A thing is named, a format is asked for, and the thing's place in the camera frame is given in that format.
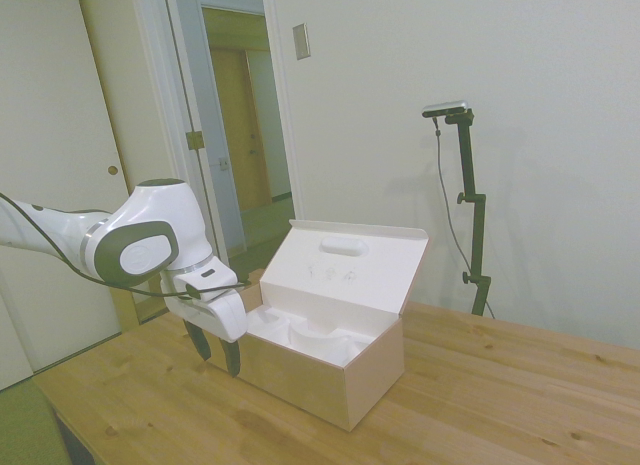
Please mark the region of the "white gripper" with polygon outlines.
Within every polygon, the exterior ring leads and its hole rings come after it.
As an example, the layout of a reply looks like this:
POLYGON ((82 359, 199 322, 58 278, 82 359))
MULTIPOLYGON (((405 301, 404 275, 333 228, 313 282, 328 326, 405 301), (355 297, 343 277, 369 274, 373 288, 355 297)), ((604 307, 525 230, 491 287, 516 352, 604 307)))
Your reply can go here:
POLYGON ((170 312, 184 320, 188 336, 203 361, 211 358, 210 345, 203 331, 206 330, 221 338, 219 343, 229 375, 239 375, 241 353, 237 340, 247 332, 248 319, 238 292, 229 291, 208 302, 168 297, 166 305, 170 312))

